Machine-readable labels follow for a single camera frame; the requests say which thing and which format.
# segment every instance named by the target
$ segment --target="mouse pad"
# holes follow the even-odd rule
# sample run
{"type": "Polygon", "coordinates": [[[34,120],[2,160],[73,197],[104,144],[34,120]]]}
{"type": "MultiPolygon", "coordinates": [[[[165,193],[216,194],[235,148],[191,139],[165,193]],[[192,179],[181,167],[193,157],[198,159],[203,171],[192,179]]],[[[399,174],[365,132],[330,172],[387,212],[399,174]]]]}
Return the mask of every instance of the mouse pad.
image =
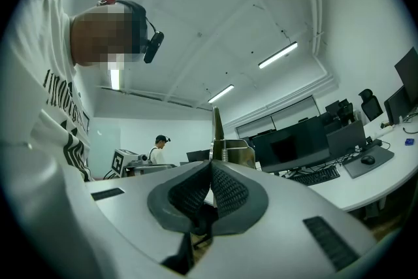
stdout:
{"type": "Polygon", "coordinates": [[[350,161],[349,163],[343,163],[343,165],[346,168],[349,175],[354,179],[386,163],[393,156],[393,152],[383,149],[380,146],[374,146],[366,152],[362,152],[353,161],[350,161]],[[375,159],[374,164],[367,165],[361,163],[361,158],[364,156],[373,156],[375,159]]]}

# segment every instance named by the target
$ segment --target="ceiling light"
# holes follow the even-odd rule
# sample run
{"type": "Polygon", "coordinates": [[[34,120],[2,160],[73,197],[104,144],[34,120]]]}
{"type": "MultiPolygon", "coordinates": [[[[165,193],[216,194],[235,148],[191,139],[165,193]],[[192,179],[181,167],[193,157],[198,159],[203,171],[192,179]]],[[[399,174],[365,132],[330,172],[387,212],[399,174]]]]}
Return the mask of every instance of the ceiling light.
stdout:
{"type": "Polygon", "coordinates": [[[270,56],[265,61],[262,61],[259,64],[260,69],[262,69],[263,67],[266,67],[267,65],[273,63],[274,61],[281,58],[282,56],[288,54],[293,49],[295,49],[297,46],[298,46],[298,42],[294,42],[294,43],[290,44],[289,46],[287,46],[286,48],[281,49],[279,52],[276,52],[273,56],[270,56]]]}
{"type": "Polygon", "coordinates": [[[215,100],[218,100],[220,97],[222,97],[222,95],[228,93],[229,91],[231,91],[234,88],[233,85],[228,86],[227,88],[225,88],[224,90],[220,91],[217,95],[215,95],[213,98],[211,98],[211,100],[208,101],[208,103],[213,103],[215,100]]]}
{"type": "Polygon", "coordinates": [[[112,90],[119,90],[119,70],[110,70],[110,82],[112,90]]]}

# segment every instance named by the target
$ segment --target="man in white shirt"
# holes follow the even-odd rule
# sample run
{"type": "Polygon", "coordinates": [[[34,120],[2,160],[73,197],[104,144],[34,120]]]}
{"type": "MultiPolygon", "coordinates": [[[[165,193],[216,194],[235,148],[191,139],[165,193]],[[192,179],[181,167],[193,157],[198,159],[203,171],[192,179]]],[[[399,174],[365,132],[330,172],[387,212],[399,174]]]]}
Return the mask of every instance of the man in white shirt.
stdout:
{"type": "Polygon", "coordinates": [[[61,0],[21,0],[0,45],[0,99],[13,117],[1,118],[0,140],[17,144],[10,139],[14,132],[5,133],[3,125],[14,123],[19,132],[22,120],[34,113],[29,144],[60,165],[77,168],[84,181],[93,180],[86,167],[89,140],[73,84],[74,66],[108,61],[116,54],[139,58],[148,43],[145,15],[134,2],[102,0],[70,18],[61,0]],[[32,103],[22,108],[20,101],[32,103]],[[42,101],[41,107],[34,108],[33,101],[42,101]]]}
{"type": "Polygon", "coordinates": [[[170,142],[171,140],[164,136],[164,135],[158,135],[155,139],[155,146],[152,147],[150,150],[150,153],[148,154],[148,159],[153,164],[164,164],[164,157],[163,157],[163,148],[167,142],[170,142]]]}

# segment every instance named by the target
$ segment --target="computer mouse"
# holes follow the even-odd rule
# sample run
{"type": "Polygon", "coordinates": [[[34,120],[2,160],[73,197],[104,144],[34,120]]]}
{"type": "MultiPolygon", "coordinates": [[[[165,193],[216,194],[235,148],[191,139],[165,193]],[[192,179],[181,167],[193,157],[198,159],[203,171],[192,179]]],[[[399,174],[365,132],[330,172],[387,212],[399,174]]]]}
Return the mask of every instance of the computer mouse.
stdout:
{"type": "Polygon", "coordinates": [[[373,165],[374,162],[376,162],[376,160],[374,159],[373,156],[364,156],[361,158],[361,163],[366,164],[366,165],[373,165]]]}

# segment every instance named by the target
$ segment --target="keyboard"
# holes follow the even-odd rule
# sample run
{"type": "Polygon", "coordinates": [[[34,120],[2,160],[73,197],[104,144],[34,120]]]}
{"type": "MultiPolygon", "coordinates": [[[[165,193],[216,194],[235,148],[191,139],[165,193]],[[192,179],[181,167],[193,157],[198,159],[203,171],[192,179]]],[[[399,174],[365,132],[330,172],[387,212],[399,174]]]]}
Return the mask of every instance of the keyboard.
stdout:
{"type": "Polygon", "coordinates": [[[289,179],[294,180],[295,182],[300,182],[306,186],[311,186],[322,182],[327,182],[328,180],[338,178],[339,176],[340,173],[338,173],[337,168],[333,166],[316,172],[292,176],[289,179]]]}

